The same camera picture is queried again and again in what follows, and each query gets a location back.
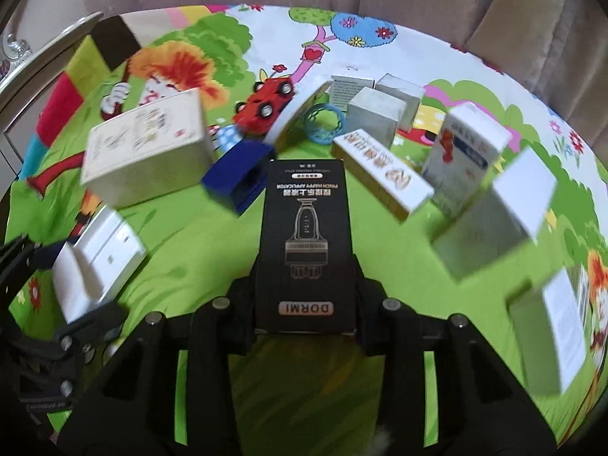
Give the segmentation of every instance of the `blue box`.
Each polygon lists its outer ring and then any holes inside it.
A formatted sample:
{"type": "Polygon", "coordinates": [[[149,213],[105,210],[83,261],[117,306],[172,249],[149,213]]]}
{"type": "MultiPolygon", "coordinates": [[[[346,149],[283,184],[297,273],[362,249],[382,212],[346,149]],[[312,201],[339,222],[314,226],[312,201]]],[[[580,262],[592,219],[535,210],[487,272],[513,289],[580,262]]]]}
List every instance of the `blue box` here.
{"type": "Polygon", "coordinates": [[[272,145],[243,139],[214,163],[201,183],[211,198],[243,214],[266,188],[268,163],[276,156],[272,145]]]}

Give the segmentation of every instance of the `red fabric patch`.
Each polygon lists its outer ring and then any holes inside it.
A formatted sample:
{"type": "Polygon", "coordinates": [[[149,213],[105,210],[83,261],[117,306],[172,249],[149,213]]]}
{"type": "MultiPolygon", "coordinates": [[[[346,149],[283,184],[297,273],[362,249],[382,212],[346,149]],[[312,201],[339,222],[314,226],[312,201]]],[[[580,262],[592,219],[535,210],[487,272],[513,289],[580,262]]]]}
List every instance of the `red fabric patch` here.
{"type": "Polygon", "coordinates": [[[83,102],[83,98],[68,74],[63,72],[57,80],[49,102],[46,103],[40,114],[36,127],[38,136],[45,146],[51,147],[59,132],[83,102]]]}

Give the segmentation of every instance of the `black box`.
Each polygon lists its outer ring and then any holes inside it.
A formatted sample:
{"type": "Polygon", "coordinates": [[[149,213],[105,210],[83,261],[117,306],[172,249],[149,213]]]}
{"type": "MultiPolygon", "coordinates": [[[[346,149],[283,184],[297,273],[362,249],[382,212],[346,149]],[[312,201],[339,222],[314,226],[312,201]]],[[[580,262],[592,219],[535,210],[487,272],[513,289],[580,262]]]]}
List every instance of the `black box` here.
{"type": "Polygon", "coordinates": [[[259,332],[355,330],[355,269],[342,161],[270,162],[256,269],[259,332]]]}

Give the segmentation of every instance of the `red heart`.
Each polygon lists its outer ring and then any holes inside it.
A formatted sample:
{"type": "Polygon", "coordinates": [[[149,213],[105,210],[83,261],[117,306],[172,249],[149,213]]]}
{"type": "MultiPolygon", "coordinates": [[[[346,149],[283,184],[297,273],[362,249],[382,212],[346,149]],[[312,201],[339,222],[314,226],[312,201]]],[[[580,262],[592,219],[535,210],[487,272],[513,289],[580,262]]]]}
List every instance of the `red heart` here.
{"type": "Polygon", "coordinates": [[[314,62],[315,60],[319,60],[323,56],[323,51],[321,50],[313,50],[312,48],[306,48],[304,50],[304,59],[314,62]]]}

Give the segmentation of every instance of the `red toy car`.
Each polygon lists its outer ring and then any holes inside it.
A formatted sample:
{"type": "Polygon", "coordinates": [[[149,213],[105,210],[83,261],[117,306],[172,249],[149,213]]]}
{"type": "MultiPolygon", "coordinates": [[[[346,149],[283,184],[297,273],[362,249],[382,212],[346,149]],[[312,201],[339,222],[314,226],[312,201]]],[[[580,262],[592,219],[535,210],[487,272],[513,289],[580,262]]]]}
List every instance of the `red toy car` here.
{"type": "Polygon", "coordinates": [[[264,135],[293,97],[294,85],[289,77],[256,82],[247,102],[236,105],[232,121],[244,133],[264,135]]]}

